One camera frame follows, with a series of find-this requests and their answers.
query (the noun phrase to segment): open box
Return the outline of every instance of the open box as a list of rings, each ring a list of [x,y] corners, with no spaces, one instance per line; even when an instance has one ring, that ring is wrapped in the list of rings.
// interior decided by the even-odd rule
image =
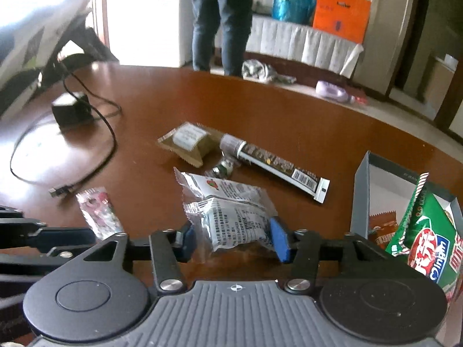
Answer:
[[[354,201],[352,205],[351,232],[368,238],[369,217],[395,211],[400,223],[407,210],[419,174],[368,151],[355,173]],[[427,182],[430,191],[443,208],[447,208],[463,236],[463,217],[457,198],[444,188]],[[450,306],[445,322],[437,335],[444,346],[454,346],[460,341],[462,331],[463,296]]]

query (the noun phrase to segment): pink candy wrapper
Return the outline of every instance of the pink candy wrapper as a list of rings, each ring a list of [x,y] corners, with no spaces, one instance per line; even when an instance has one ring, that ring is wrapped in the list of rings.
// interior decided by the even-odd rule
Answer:
[[[98,239],[105,240],[124,231],[105,188],[87,189],[77,194],[76,198],[85,220]]]

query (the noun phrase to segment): blue gripper pad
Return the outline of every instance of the blue gripper pad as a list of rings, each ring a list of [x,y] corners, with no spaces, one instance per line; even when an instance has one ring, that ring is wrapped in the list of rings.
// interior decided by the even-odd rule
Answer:
[[[278,218],[270,218],[270,233],[273,247],[280,262],[291,263],[296,255],[295,249],[291,249],[288,231],[280,224]]]
[[[182,257],[186,262],[190,261],[191,256],[193,255],[196,249],[196,233],[194,231],[193,225],[190,226],[188,231],[185,233],[183,238],[183,247]]]

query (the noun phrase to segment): brown table surface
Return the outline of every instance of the brown table surface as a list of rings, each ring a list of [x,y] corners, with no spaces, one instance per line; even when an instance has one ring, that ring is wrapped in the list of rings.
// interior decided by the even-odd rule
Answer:
[[[157,146],[157,138],[184,121],[194,121],[263,147],[331,183],[324,204],[274,176],[251,167],[235,170],[235,181],[266,188],[290,228],[309,228],[325,238],[340,238],[350,228],[354,174],[367,150],[416,172],[463,199],[463,165],[435,147],[374,118],[272,85],[195,73],[189,69],[94,64],[77,72],[95,93],[122,105],[110,120],[119,149],[86,188],[105,186],[124,229],[132,238],[185,221],[181,187],[173,167],[198,174],[175,154]],[[71,90],[82,88],[72,79]],[[55,85],[12,121],[0,123],[0,204],[14,206],[49,226],[86,226],[75,198],[51,198],[52,186],[69,184],[94,167],[111,147],[102,122],[60,135],[56,125],[31,133],[17,151],[13,168],[32,181],[10,174],[13,144],[25,127],[50,108],[63,92]],[[110,107],[101,107],[107,113]],[[207,163],[211,167],[214,159]],[[189,281],[227,278],[275,278],[287,270],[275,259],[230,252],[207,265],[186,264]],[[150,282],[150,263],[136,274]]]

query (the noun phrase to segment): barcode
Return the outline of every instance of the barcode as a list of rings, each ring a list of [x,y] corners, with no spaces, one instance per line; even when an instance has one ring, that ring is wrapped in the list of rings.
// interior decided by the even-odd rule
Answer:
[[[307,176],[304,172],[295,169],[292,176],[294,180],[299,181],[301,184],[304,184],[307,188],[311,189],[312,191],[317,190],[317,183],[312,178]]]

